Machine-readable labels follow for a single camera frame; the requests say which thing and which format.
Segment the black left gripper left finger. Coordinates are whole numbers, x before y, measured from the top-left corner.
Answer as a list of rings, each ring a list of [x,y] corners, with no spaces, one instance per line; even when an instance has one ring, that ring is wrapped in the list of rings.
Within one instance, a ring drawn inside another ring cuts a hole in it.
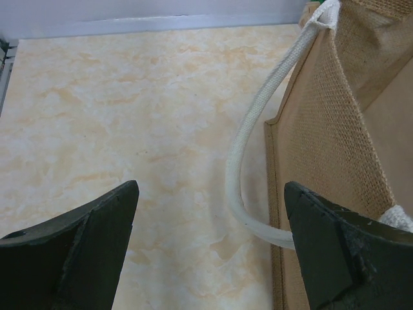
[[[111,309],[138,198],[127,181],[1,238],[1,309]]]

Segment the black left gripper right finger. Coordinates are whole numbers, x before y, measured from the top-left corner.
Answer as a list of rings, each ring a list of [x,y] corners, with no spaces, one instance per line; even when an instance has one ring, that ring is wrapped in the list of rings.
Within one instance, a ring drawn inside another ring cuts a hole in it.
[[[284,200],[311,309],[412,309],[412,233],[294,181]]]

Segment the tan canvas tote bag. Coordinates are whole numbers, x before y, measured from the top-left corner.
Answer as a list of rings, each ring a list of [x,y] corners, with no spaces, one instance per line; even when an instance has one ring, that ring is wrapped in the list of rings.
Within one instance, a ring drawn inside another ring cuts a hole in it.
[[[265,123],[269,223],[241,197],[252,129]],[[294,181],[328,201],[412,233],[412,2],[325,1],[256,94],[227,159],[234,217],[271,245],[275,309],[311,309],[284,200]]]

